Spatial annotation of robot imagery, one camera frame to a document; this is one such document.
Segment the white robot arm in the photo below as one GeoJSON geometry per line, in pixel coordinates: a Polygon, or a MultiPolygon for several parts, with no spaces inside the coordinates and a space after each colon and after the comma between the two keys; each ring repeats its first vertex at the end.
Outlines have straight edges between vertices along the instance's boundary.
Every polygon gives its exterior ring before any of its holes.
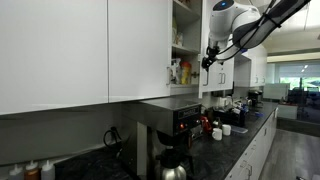
{"type": "Polygon", "coordinates": [[[202,68],[236,56],[260,45],[276,28],[305,7],[311,0],[271,0],[263,13],[253,5],[234,0],[218,0],[209,9],[208,44],[202,68]]]}

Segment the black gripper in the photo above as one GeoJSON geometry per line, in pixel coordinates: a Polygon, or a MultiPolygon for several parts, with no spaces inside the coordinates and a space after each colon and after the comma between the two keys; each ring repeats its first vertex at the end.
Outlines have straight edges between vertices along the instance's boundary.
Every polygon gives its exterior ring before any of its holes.
{"type": "Polygon", "coordinates": [[[206,55],[202,58],[201,66],[206,71],[209,71],[209,67],[216,61],[216,56],[219,54],[220,48],[214,46],[213,48],[207,47],[206,55]]]}

